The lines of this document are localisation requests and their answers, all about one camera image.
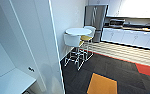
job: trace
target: refrigerator handle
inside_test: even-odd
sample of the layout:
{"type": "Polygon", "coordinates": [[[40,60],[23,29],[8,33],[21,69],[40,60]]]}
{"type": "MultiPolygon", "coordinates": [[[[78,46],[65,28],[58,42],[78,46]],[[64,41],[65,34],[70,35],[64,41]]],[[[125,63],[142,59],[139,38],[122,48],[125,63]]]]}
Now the refrigerator handle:
{"type": "Polygon", "coordinates": [[[96,11],[97,11],[97,7],[94,7],[94,11],[93,11],[93,20],[92,20],[92,26],[95,23],[95,15],[96,15],[96,11]]]}

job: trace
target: yellow stool seat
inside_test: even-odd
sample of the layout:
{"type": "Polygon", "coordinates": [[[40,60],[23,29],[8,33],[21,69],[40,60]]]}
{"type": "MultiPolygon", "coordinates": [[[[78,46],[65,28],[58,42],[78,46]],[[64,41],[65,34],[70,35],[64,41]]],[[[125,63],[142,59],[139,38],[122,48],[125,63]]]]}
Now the yellow stool seat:
{"type": "Polygon", "coordinates": [[[81,36],[81,40],[84,40],[84,41],[88,41],[91,39],[92,39],[92,37],[89,37],[89,36],[85,36],[85,35],[81,36]]]}
{"type": "Polygon", "coordinates": [[[80,41],[79,46],[81,46],[84,43],[84,41],[80,41]]]}

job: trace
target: orange carpet tile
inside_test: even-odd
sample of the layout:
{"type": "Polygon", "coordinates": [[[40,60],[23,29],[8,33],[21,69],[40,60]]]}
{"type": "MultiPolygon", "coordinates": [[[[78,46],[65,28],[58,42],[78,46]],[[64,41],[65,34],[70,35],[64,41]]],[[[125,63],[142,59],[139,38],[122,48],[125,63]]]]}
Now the orange carpet tile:
{"type": "Polygon", "coordinates": [[[117,94],[117,81],[93,73],[88,94],[117,94]]]}

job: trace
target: white table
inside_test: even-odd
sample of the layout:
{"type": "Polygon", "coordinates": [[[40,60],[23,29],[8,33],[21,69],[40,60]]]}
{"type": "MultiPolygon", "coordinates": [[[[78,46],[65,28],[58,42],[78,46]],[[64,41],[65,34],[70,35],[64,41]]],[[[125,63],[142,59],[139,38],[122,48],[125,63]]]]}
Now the white table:
{"type": "Polygon", "coordinates": [[[35,81],[33,77],[15,68],[0,77],[0,94],[22,94],[35,81]]]}
{"type": "Polygon", "coordinates": [[[66,33],[71,35],[88,35],[91,32],[91,30],[85,28],[70,28],[66,30],[66,33]]]}

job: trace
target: carpet tile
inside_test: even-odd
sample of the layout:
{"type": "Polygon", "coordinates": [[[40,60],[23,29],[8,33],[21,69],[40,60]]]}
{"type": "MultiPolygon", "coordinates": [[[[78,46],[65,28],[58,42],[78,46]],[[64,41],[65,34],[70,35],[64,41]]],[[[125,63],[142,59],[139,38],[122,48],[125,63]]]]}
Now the carpet tile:
{"type": "Polygon", "coordinates": [[[64,67],[63,59],[61,65],[66,94],[87,94],[93,73],[117,81],[118,94],[150,92],[150,76],[139,73],[134,63],[94,54],[79,71],[74,62],[64,67]]]}

